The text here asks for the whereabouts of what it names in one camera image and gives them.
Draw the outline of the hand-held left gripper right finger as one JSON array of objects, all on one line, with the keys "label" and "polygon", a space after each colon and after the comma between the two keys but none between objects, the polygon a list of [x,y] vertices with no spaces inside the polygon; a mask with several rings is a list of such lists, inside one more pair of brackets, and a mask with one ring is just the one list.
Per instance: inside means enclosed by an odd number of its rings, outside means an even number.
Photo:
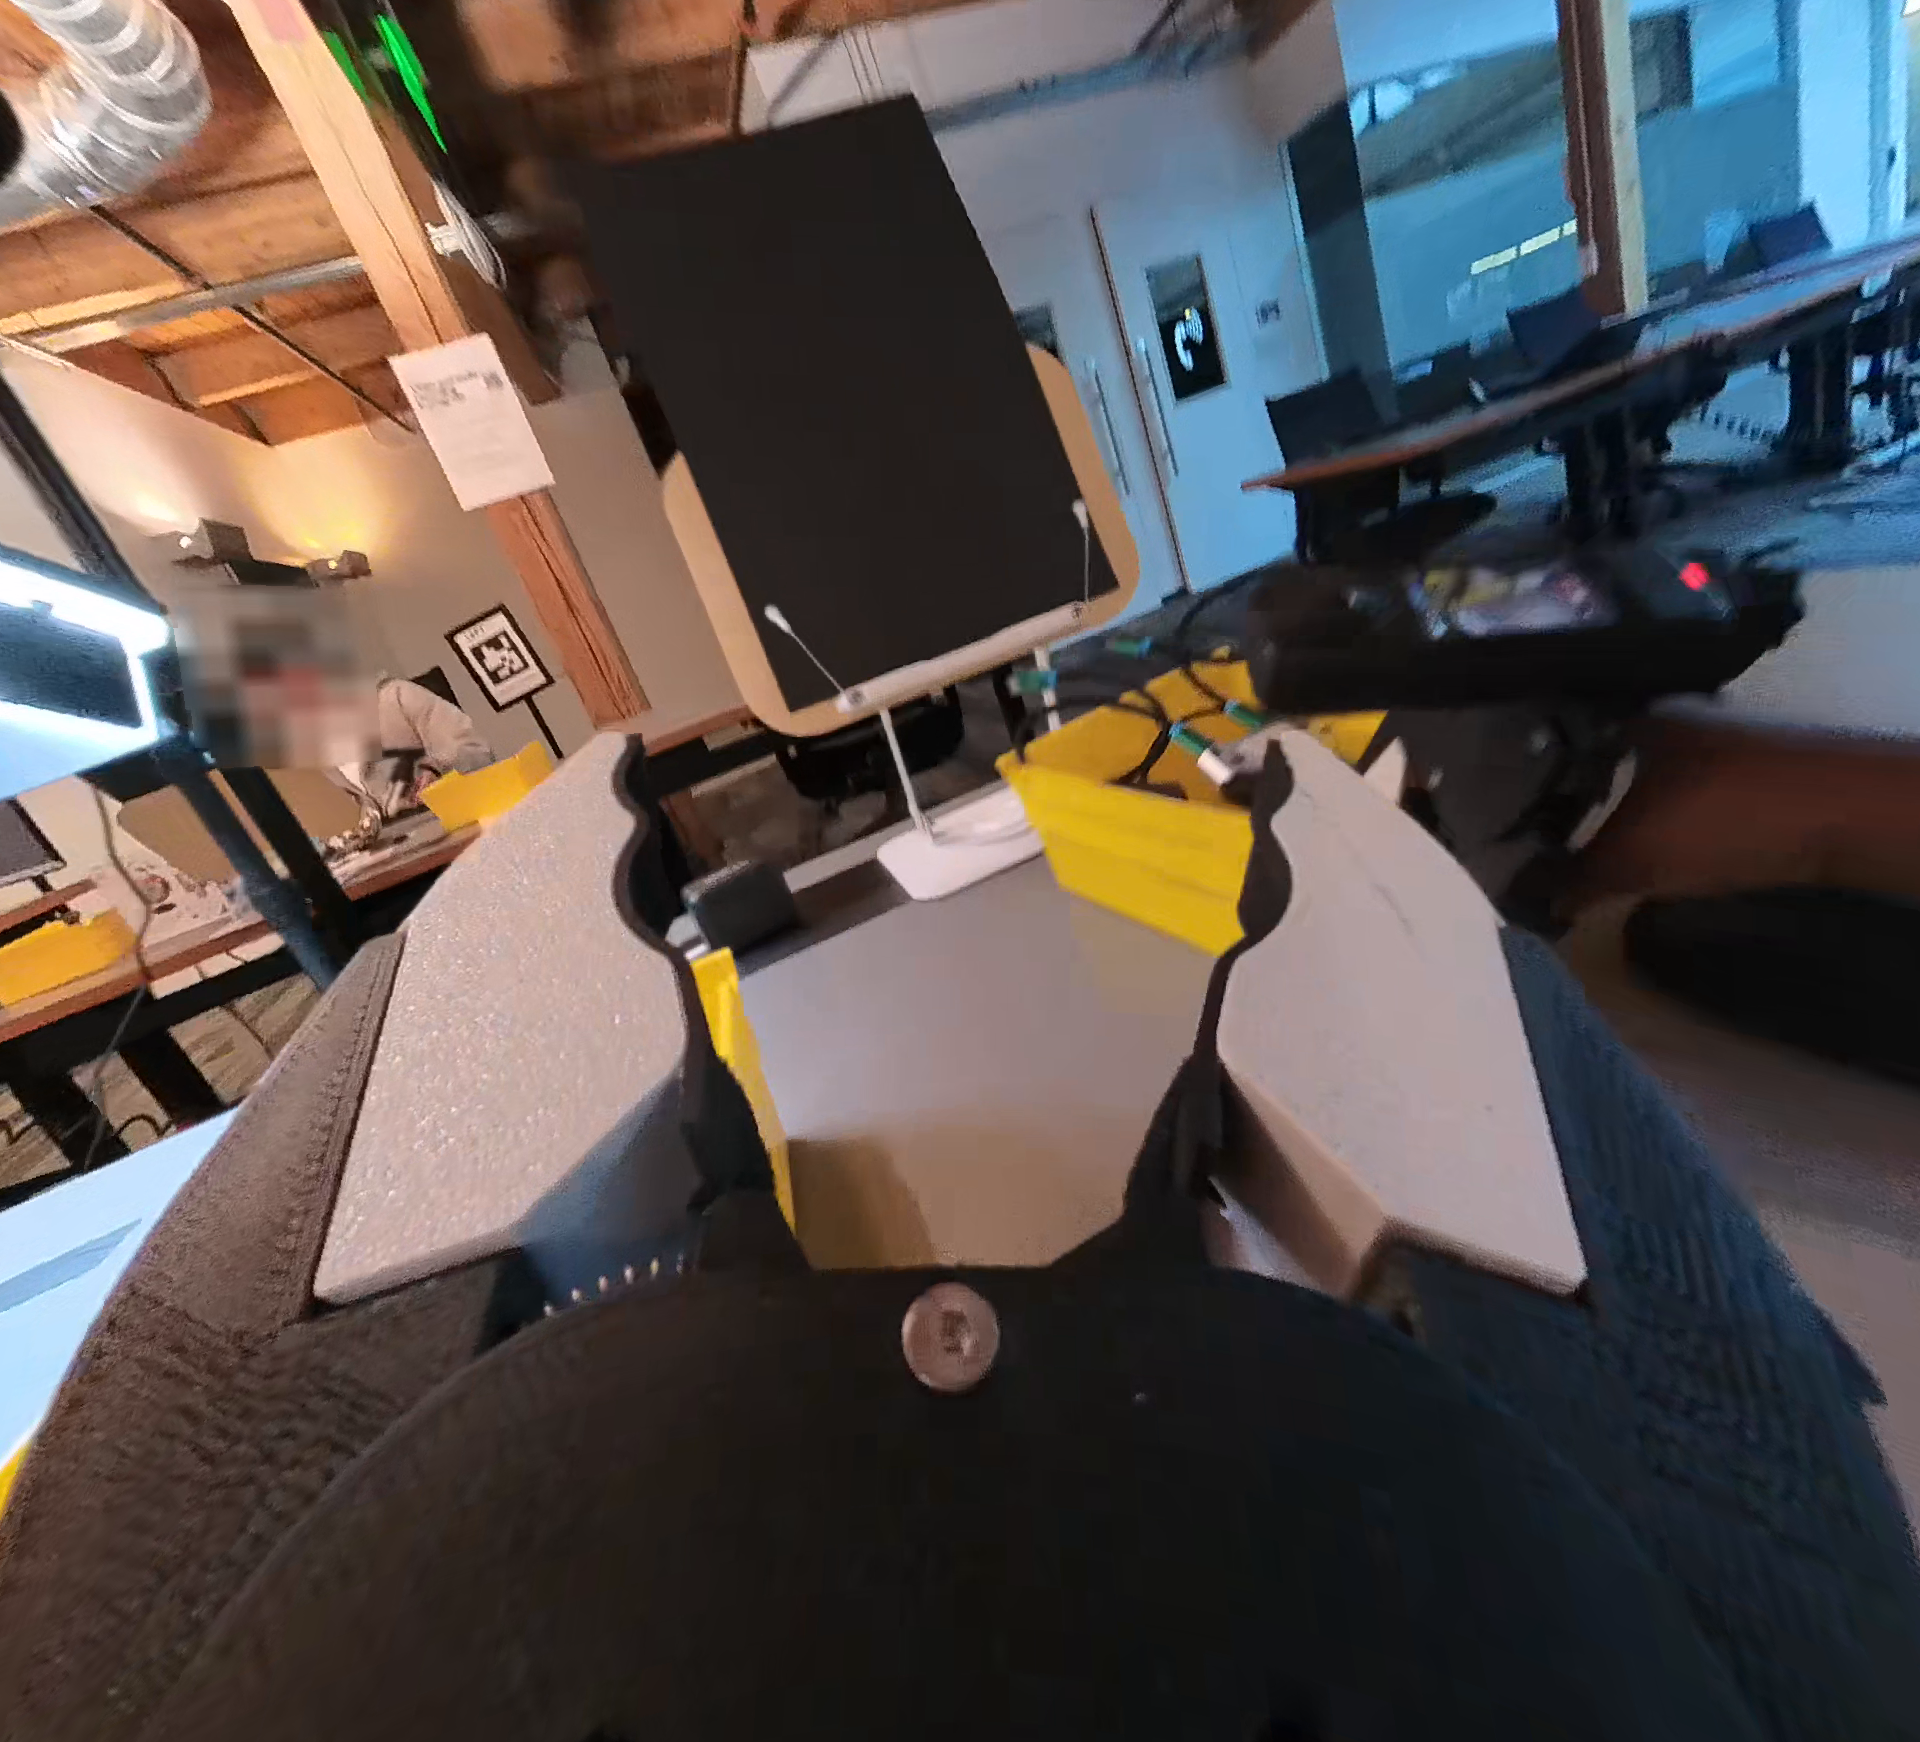
[{"label": "hand-held left gripper right finger", "polygon": [[1396,1254],[1588,1283],[1502,923],[1379,784],[1277,729],[1189,1058],[1204,1260],[1358,1305]]}]

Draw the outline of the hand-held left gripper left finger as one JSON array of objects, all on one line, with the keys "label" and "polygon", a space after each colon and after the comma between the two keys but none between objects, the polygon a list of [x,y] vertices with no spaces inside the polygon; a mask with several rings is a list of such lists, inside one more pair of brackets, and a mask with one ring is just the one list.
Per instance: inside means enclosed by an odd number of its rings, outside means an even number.
[{"label": "hand-held left gripper left finger", "polygon": [[604,730],[463,857],[401,954],[312,1275],[332,1308],[500,1256],[550,1305],[666,1272],[711,1044],[631,875],[640,743]]}]

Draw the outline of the yellow plastic bin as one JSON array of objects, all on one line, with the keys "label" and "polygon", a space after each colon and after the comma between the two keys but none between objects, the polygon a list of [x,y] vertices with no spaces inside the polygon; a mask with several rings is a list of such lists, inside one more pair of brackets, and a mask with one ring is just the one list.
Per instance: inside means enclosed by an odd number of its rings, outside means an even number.
[{"label": "yellow plastic bin", "polygon": [[1274,716],[1229,651],[1117,682],[1081,678],[1068,695],[1086,707],[994,765],[1056,882],[1213,957],[1241,934],[1251,810],[1281,732],[1355,775],[1396,765],[1384,710]]},{"label": "yellow plastic bin", "polygon": [[528,743],[516,755],[467,772],[447,772],[419,788],[419,807],[447,835],[481,828],[509,813],[554,775],[557,763],[544,743]]},{"label": "yellow plastic bin", "polygon": [[112,969],[136,952],[139,934],[117,911],[74,920],[49,919],[1,943],[1,1008],[27,1006],[54,989]]},{"label": "yellow plastic bin", "polygon": [[707,950],[689,962],[707,1036],[720,1062],[732,1074],[751,1107],[755,1130],[773,1174],[780,1215],[798,1233],[793,1165],[780,1110],[763,1065],[758,1037],[741,993],[741,975],[731,950]]}]

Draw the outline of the person's right forearm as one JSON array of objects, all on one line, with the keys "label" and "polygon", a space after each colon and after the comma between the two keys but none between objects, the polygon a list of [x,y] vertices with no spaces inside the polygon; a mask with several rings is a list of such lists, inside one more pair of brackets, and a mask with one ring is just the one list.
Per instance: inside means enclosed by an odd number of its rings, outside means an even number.
[{"label": "person's right forearm", "polygon": [[1647,716],[1637,769],[1557,911],[1819,885],[1918,896],[1918,743]]}]

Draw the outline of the small black box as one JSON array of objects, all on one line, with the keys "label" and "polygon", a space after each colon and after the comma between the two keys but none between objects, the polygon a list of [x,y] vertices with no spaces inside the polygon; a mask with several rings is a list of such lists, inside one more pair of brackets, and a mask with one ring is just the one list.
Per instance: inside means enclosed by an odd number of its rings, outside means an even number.
[{"label": "small black box", "polygon": [[783,868],[758,858],[696,876],[684,887],[682,904],[705,952],[737,957],[794,932],[802,920]]}]

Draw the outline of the long wooden office desk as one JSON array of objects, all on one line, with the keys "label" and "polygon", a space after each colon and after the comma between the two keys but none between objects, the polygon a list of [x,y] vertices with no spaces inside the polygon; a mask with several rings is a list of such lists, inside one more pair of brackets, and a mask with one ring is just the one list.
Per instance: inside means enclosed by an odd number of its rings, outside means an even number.
[{"label": "long wooden office desk", "polygon": [[1599,321],[1559,364],[1468,404],[1398,421],[1239,482],[1244,493],[1316,492],[1372,476],[1446,482],[1520,451],[1560,467],[1574,538],[1640,530],[1672,464],[1669,440],[1713,421],[1751,372],[1786,386],[1783,416],[1750,425],[1739,467],[1763,482],[1839,476],[1859,461],[1857,404],[1916,435],[1916,225],[1847,251],[1824,249],[1720,279]]}]

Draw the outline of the door window with phone icon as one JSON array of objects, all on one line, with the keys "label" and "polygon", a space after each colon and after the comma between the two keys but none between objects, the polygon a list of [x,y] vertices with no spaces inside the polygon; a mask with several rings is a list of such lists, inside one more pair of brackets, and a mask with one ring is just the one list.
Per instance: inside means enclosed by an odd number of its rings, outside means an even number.
[{"label": "door window with phone icon", "polygon": [[1204,256],[1179,254],[1144,269],[1163,405],[1183,405],[1229,386],[1229,368]]}]

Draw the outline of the framed marker tag sign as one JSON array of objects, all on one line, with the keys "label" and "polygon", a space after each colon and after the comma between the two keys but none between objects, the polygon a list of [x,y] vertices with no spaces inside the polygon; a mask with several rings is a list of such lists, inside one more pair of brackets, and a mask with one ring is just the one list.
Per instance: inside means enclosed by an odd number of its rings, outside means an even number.
[{"label": "framed marker tag sign", "polygon": [[557,682],[531,635],[503,602],[455,624],[444,644],[467,672],[484,703],[498,715],[531,705]]}]

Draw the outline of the black mesh cushion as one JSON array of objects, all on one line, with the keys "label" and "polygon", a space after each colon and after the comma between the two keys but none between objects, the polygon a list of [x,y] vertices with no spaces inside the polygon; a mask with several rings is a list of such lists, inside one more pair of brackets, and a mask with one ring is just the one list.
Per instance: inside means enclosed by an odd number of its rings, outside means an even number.
[{"label": "black mesh cushion", "polygon": [[1828,885],[1650,896],[1620,950],[1654,992],[1737,1033],[1918,1084],[1918,904]]}]

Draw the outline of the led light panel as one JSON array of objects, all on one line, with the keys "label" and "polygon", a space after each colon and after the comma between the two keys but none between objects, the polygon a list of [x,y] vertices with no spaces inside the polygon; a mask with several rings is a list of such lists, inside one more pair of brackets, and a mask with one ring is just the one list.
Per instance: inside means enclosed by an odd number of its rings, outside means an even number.
[{"label": "led light panel", "polygon": [[176,732],[175,630],[150,598],[1,549],[1,794],[30,794]]}]

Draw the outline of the black board with wooden rim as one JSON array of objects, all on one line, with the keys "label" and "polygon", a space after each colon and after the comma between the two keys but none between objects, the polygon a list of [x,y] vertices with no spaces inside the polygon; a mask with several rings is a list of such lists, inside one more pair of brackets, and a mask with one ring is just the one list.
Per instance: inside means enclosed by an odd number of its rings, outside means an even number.
[{"label": "black board with wooden rim", "polygon": [[747,710],[819,739],[1117,619],[1139,547],[916,98],[564,162]]}]

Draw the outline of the white paper notice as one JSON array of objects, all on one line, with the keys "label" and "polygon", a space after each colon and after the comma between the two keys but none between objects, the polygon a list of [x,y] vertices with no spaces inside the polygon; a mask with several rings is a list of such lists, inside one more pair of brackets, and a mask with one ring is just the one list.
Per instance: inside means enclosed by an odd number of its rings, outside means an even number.
[{"label": "white paper notice", "polygon": [[465,514],[554,487],[547,454],[493,337],[401,351],[386,368]]}]

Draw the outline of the silver ventilation duct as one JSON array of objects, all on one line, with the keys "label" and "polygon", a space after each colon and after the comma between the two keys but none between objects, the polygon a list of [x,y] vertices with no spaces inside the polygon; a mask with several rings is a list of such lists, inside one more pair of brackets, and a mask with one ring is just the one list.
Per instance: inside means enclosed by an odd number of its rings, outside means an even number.
[{"label": "silver ventilation duct", "polygon": [[4,1],[59,52],[4,98],[4,228],[136,194],[203,135],[203,54],[163,0]]}]

